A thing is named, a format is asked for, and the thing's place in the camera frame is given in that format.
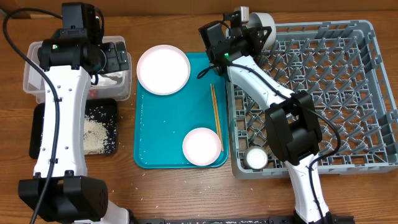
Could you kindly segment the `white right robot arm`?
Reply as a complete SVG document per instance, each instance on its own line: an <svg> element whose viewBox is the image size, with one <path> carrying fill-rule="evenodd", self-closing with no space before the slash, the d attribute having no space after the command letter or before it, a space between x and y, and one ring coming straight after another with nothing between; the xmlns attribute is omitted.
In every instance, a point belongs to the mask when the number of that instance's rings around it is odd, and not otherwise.
<svg viewBox="0 0 398 224"><path fill-rule="evenodd" d="M275 42L276 27L266 13L244 9L224 14L223 20L199 28L210 68L244 90L265 112L267 144L278 160L285 163L295 195L297 223L336 223L324 200L318 162L323 120L315 111L307 91L294 92L268 75L255 61Z"/></svg>

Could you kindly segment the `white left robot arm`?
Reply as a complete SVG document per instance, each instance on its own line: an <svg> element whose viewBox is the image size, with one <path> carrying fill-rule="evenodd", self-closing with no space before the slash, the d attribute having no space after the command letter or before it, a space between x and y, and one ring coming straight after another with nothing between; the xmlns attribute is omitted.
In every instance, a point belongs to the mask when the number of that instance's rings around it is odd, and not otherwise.
<svg viewBox="0 0 398 224"><path fill-rule="evenodd" d="M132 223L132 212L110 201L106 183L88 177L83 149L90 86L101 74L130 69L126 46L103 42L104 17L92 4L66 2L59 18L62 28L31 63L45 82L44 122L33 177L19 181L19 197L32 222Z"/></svg>

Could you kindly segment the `white tissue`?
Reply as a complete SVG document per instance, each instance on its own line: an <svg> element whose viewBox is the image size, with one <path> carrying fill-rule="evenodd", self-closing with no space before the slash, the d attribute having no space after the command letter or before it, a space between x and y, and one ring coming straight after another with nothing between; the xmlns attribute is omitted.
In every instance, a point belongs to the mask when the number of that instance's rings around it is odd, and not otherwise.
<svg viewBox="0 0 398 224"><path fill-rule="evenodd" d="M122 82L125 72L97 74L91 78L92 86L114 86Z"/></svg>

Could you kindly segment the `large pink plate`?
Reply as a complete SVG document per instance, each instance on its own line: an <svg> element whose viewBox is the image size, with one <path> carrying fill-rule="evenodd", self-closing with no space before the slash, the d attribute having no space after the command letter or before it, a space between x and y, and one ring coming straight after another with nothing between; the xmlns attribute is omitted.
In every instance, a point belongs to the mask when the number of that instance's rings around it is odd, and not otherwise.
<svg viewBox="0 0 398 224"><path fill-rule="evenodd" d="M140 57L136 74L141 86L155 95L171 95L180 91L190 78L190 62L173 45L156 45Z"/></svg>

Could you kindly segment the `red snack wrapper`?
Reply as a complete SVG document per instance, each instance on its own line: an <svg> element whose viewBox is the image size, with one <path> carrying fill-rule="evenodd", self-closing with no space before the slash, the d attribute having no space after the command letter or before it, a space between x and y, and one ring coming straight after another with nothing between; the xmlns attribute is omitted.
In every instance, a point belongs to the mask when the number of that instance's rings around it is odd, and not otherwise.
<svg viewBox="0 0 398 224"><path fill-rule="evenodd" d="M96 98L98 95L98 91L97 90L90 90L88 92L88 95L90 96L90 98Z"/></svg>

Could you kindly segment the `cooked rice pile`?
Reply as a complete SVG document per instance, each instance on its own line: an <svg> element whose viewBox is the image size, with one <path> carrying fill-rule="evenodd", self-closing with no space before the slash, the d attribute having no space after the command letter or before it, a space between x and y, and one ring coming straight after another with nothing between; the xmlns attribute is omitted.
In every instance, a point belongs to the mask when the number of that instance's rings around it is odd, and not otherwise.
<svg viewBox="0 0 398 224"><path fill-rule="evenodd" d="M116 152L117 136L117 108L111 105L87 107L83 137L85 155Z"/></svg>

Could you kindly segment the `white cup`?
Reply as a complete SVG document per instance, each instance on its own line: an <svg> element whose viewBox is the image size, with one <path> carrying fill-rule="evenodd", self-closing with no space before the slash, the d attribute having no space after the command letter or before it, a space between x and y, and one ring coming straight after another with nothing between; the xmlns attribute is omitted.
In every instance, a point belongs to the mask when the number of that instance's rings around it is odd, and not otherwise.
<svg viewBox="0 0 398 224"><path fill-rule="evenodd" d="M244 155L244 164L253 170L261 170L268 163L267 152L262 147L250 147Z"/></svg>

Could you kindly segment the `grey bowl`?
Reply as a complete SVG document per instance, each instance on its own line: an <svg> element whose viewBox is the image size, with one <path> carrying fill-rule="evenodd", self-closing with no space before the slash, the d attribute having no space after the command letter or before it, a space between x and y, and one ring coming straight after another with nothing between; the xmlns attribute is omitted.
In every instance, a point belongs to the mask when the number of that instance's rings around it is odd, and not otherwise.
<svg viewBox="0 0 398 224"><path fill-rule="evenodd" d="M261 28L261 27L270 27L271 32L268 36L267 40L264 41L264 45L262 50L265 50L268 47L271 47L276 38L276 26L274 19L268 13L263 12L251 12L249 15L249 22L246 24L247 28Z"/></svg>

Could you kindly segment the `small pink plate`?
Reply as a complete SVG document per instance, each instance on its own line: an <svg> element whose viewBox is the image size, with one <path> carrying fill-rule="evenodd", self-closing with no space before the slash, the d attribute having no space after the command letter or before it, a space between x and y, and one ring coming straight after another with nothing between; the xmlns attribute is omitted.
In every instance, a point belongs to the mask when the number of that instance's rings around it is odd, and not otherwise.
<svg viewBox="0 0 398 224"><path fill-rule="evenodd" d="M208 166L221 154L221 141L218 135L208 128L195 128L183 140L183 155L196 166Z"/></svg>

